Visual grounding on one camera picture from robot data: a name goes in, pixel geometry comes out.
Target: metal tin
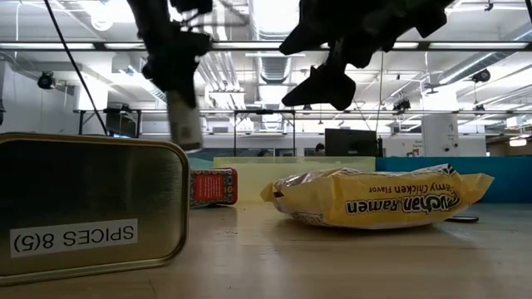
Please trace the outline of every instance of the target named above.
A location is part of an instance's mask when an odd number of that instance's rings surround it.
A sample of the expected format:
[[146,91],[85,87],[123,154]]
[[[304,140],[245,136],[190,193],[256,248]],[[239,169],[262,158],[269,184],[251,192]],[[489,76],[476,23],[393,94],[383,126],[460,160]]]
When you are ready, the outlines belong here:
[[158,267],[185,245],[190,167],[169,142],[0,135],[0,285]]

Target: computer monitor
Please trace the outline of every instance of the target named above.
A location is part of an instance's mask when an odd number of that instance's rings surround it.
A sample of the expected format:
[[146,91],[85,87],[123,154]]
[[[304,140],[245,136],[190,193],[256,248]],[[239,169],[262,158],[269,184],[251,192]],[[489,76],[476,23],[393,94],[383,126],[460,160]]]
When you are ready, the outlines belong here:
[[377,133],[370,130],[325,129],[325,155],[380,156]]

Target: ceiling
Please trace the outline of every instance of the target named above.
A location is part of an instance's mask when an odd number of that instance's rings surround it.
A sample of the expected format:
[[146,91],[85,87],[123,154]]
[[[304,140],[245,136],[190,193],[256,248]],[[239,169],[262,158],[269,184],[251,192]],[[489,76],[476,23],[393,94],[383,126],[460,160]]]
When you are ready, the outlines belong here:
[[[278,1],[254,0],[277,5]],[[91,14],[88,7],[94,5],[97,0],[87,1],[52,1],[60,27],[65,38],[70,42],[133,42],[137,41],[136,27],[133,23],[132,15],[127,9],[126,0],[112,0],[119,13],[115,13],[116,21],[106,31],[98,31],[91,24]],[[233,5],[242,13],[248,13],[247,0],[233,0]],[[469,0],[456,1],[449,6],[448,24],[432,34],[427,40],[449,42],[449,41],[489,41],[500,42],[509,41],[508,35],[516,28],[530,22],[525,10],[525,3],[521,1],[498,0],[494,1],[494,9],[485,12],[487,1]],[[57,34],[52,26],[47,10],[44,9],[42,1],[1,1],[0,2],[0,41],[58,41]],[[275,16],[272,16],[272,22],[275,22]],[[226,22],[235,22],[237,18],[231,13],[226,12],[224,15]],[[247,27],[225,27],[225,35],[233,41],[249,41],[253,39],[252,29]],[[409,31],[401,38],[401,41],[418,41],[421,40],[416,31]],[[260,103],[258,83],[258,58],[249,57],[249,52],[235,51],[230,53],[231,63],[239,84],[244,89],[244,101],[247,105]],[[421,91],[419,80],[427,83],[428,78],[433,78],[443,71],[449,70],[453,66],[474,56],[475,52],[456,52],[456,51],[430,51],[430,52],[389,52],[382,54],[376,53],[370,65],[364,70],[357,70],[349,67],[347,75],[355,80],[358,84],[355,95],[356,104],[353,106],[362,107],[364,110],[376,109],[380,100],[386,100],[388,105],[399,99],[397,91],[406,84],[410,84],[409,92],[404,94],[411,100],[413,107],[420,107]],[[127,61],[132,65],[139,65],[139,61],[145,56],[143,52],[122,53],[127,55]],[[301,56],[295,56],[292,59],[291,73],[285,84],[292,86],[300,83],[308,75],[310,66],[320,65],[327,53],[320,51],[304,52]],[[109,52],[76,52],[74,55],[76,61],[103,76],[111,85],[110,100],[126,101],[131,105],[139,107],[151,107],[155,103],[154,96],[140,86],[138,81],[133,81],[125,74],[120,73],[116,67],[115,53]],[[488,67],[491,72],[491,80],[487,83],[480,83],[476,86],[471,81],[459,81],[455,84],[441,88],[442,91],[456,93],[460,108],[469,108],[475,100],[494,99],[511,93],[527,86],[532,79],[532,70],[529,69],[532,53],[520,52],[509,56],[508,58],[495,63]],[[34,71],[36,74],[40,71],[54,71],[39,69],[41,62],[46,62],[49,66],[52,62],[67,61],[67,55],[62,52],[24,52],[17,54],[19,67]],[[223,70],[218,66],[216,71],[220,74]],[[65,80],[70,84],[77,84],[76,78],[71,74],[65,74]],[[196,90],[199,98],[203,99],[204,89],[207,86],[201,76],[196,75]],[[520,93],[519,96],[509,98],[498,102],[490,109],[507,110],[523,106],[529,101],[529,92]],[[282,95],[277,96],[280,103]],[[204,107],[213,105],[212,102],[204,101]],[[321,109],[331,110],[328,105],[321,105]]]

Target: desk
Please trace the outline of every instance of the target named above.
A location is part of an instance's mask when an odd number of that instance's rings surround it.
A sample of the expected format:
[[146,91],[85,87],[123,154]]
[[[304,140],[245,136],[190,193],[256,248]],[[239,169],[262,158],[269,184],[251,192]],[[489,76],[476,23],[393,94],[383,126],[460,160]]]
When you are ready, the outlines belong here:
[[266,203],[193,210],[167,267],[4,287],[0,298],[531,296],[532,205],[469,214],[480,222],[372,232],[303,226]]

